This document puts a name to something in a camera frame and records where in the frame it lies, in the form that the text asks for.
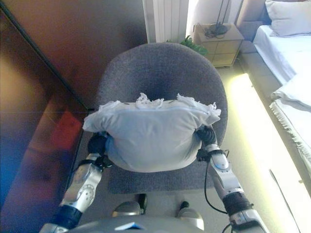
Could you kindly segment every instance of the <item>white pillow on bed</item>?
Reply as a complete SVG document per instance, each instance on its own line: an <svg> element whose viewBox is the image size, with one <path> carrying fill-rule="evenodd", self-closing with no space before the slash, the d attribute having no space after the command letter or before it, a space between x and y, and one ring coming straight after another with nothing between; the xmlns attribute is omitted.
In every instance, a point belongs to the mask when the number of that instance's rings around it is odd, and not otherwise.
<svg viewBox="0 0 311 233"><path fill-rule="evenodd" d="M136 172L183 168L196 159L201 140L195 130L218 121L221 110L193 98L149 101L141 96L135 103L109 102L85 118L83 129L106 131L109 159Z"/></svg>
<svg viewBox="0 0 311 233"><path fill-rule="evenodd" d="M271 27L278 36L311 33L311 0L283 2L266 0Z"/></svg>

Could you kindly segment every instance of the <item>blanket fringe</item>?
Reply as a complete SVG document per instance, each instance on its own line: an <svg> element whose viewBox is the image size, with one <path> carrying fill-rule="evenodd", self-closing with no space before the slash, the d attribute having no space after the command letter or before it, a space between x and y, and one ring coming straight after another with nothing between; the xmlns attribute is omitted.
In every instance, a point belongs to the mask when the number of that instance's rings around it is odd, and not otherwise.
<svg viewBox="0 0 311 233"><path fill-rule="evenodd" d="M291 135L292 140L296 143L300 156L305 161L305 164L308 164L306 165L306 167L311 177L311 149L310 147L303 141L303 139L296 132L296 130L292 128L291 123L286 118L285 114L282 113L277 103L272 102L269 107L274 113L274 115L276 115L277 119L282 124L284 129L286 129L286 131Z"/></svg>

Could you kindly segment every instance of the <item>chair backrest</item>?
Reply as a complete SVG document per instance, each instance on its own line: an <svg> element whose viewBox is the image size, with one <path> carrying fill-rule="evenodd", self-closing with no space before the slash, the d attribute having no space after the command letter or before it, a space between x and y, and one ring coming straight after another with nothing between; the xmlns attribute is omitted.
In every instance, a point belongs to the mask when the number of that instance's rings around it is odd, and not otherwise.
<svg viewBox="0 0 311 233"><path fill-rule="evenodd" d="M179 93L206 105L215 102L222 111L221 120L213 125L221 144L227 125L227 100L219 73L205 57L175 43L135 47L109 63L97 103L135 102L141 92L150 100L175 100Z"/></svg>

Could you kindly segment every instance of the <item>drawer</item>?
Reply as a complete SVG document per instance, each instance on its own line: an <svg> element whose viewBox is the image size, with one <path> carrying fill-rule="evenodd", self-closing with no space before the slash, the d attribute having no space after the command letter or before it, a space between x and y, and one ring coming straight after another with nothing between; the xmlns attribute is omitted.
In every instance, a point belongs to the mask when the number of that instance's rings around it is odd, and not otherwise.
<svg viewBox="0 0 311 233"><path fill-rule="evenodd" d="M215 54L218 42L204 42L202 46L208 50L209 54Z"/></svg>
<svg viewBox="0 0 311 233"><path fill-rule="evenodd" d="M237 53L240 43L240 40L220 41L218 42L215 53Z"/></svg>
<svg viewBox="0 0 311 233"><path fill-rule="evenodd" d="M230 66L234 62L235 53L215 54L213 58L214 66Z"/></svg>

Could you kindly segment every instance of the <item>glowing light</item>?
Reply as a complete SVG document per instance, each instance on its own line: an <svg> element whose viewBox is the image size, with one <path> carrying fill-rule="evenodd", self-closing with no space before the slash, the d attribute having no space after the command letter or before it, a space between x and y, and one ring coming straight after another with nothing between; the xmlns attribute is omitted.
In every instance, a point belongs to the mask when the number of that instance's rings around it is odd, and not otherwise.
<svg viewBox="0 0 311 233"><path fill-rule="evenodd" d="M269 172L272 170L301 232L308 232L310 219L306 210L311 208L311 199L304 184L299 182L301 177L248 75L234 77L227 95L237 110L267 191L280 202L279 190Z"/></svg>

